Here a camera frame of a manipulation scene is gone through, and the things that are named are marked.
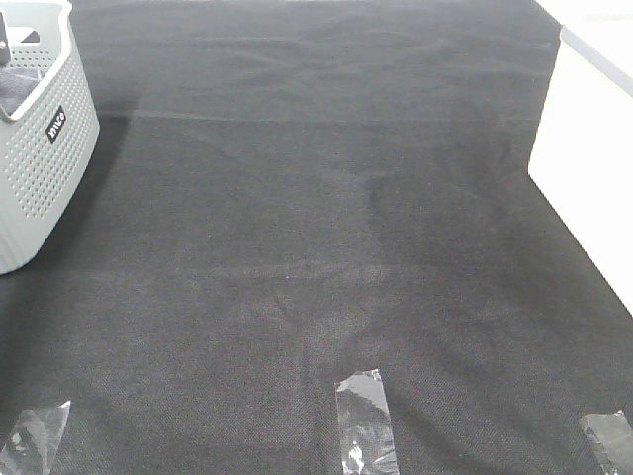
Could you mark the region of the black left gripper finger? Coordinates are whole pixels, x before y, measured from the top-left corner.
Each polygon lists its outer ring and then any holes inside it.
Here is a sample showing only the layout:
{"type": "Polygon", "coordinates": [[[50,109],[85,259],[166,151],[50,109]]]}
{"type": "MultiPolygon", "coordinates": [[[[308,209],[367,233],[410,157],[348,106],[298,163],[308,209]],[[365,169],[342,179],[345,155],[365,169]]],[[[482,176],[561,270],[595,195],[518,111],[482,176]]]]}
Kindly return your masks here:
{"type": "Polygon", "coordinates": [[[11,61],[10,44],[7,36],[3,12],[0,12],[0,66],[5,67],[11,61]]]}

